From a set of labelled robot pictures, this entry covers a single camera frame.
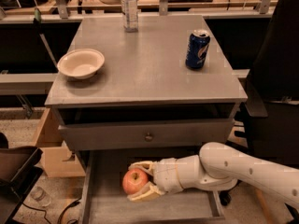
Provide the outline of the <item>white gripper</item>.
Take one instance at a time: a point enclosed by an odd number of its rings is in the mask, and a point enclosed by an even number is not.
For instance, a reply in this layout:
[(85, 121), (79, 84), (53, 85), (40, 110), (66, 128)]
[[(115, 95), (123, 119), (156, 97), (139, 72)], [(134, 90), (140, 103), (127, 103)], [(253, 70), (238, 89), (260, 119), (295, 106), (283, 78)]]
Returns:
[(135, 194), (128, 195), (127, 198), (131, 202), (147, 202), (159, 198), (163, 195), (174, 194), (183, 191), (183, 187), (178, 180), (178, 170), (176, 159), (163, 159), (161, 161), (138, 161), (132, 163), (128, 169), (140, 169), (148, 175), (153, 175), (156, 185), (148, 182), (140, 191)]

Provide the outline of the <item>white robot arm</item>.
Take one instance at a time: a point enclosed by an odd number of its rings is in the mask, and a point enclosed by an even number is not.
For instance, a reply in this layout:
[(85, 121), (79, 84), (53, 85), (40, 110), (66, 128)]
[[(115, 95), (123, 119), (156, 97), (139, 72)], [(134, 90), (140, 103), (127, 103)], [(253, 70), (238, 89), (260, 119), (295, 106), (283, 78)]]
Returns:
[(246, 182), (299, 208), (299, 170), (264, 161), (217, 142), (204, 144), (197, 155), (131, 164), (122, 180), (132, 202), (195, 188), (222, 191)]

